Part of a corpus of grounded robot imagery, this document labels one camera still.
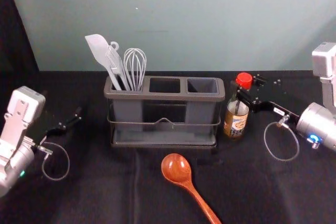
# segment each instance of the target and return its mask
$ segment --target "wall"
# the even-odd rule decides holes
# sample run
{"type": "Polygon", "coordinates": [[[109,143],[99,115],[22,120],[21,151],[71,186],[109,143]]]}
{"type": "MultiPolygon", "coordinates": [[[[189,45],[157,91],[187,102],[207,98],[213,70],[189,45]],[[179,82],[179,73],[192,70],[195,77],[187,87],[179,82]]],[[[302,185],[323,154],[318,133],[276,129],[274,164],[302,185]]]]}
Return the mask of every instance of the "wall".
{"type": "Polygon", "coordinates": [[[15,0],[40,70],[102,70],[85,35],[140,47],[149,70],[311,69],[336,0],[15,0]]]}

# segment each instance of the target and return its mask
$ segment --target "gray utensil holder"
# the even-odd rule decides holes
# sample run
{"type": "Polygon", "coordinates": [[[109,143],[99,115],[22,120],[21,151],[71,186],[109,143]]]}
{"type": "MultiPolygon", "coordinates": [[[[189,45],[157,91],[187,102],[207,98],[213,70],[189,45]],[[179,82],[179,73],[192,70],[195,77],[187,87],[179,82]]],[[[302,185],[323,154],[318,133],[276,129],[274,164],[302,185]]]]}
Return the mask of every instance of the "gray utensil holder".
{"type": "Polygon", "coordinates": [[[145,76],[141,91],[119,91],[107,77],[104,96],[113,145],[216,145],[222,79],[145,76]]]}

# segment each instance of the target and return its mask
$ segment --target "red bottle cap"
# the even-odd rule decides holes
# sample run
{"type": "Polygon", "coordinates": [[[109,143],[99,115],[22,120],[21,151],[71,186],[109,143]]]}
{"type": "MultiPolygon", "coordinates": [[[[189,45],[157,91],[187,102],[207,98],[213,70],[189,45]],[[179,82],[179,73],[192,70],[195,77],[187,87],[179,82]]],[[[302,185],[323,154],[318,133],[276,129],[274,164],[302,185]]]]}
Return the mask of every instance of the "red bottle cap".
{"type": "Polygon", "coordinates": [[[250,75],[249,73],[240,73],[239,75],[237,75],[236,78],[236,82],[244,89],[250,89],[251,85],[252,85],[252,75],[250,75]]]}

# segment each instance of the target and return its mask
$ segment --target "black tablecloth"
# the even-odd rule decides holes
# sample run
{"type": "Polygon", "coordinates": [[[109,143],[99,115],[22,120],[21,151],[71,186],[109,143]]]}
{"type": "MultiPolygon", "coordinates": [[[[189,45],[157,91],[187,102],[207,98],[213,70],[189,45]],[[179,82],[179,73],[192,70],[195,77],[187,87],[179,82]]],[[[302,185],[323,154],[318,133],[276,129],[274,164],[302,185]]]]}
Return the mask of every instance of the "black tablecloth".
{"type": "MultiPolygon", "coordinates": [[[[228,92],[236,72],[154,74],[220,77],[228,92]]],[[[281,78],[282,87],[296,98],[321,104],[321,85],[311,72],[261,74],[281,78]]],[[[171,152],[190,162],[195,187],[224,223],[334,223],[334,152],[324,147],[312,150],[299,139],[297,159],[276,161],[263,143],[265,126],[279,120],[269,112],[251,114],[238,142],[223,136],[221,125],[215,151],[111,148],[103,97],[106,76],[104,72],[42,72],[0,77],[2,114],[12,90],[21,85],[47,91],[45,111],[60,120],[71,116],[77,106],[88,105],[80,124],[65,136],[49,139],[68,151],[69,176],[49,181],[42,175],[43,155],[38,153],[25,176],[0,199],[1,223],[207,223],[194,199],[162,177],[161,160],[171,152]]],[[[64,169],[60,152],[55,150],[53,159],[55,169],[64,169]]]]}

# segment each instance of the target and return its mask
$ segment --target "wooden spoon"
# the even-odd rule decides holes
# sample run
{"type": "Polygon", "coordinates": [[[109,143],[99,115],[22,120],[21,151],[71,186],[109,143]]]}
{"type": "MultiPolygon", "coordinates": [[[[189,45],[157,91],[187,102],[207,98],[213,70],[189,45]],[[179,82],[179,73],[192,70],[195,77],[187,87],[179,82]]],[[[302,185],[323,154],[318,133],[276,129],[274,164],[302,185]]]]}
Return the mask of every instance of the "wooden spoon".
{"type": "Polygon", "coordinates": [[[177,153],[165,156],[161,163],[161,171],[168,181],[186,189],[196,199],[212,224],[221,224],[215,213],[196,191],[191,179],[191,167],[183,156],[177,153]]]}

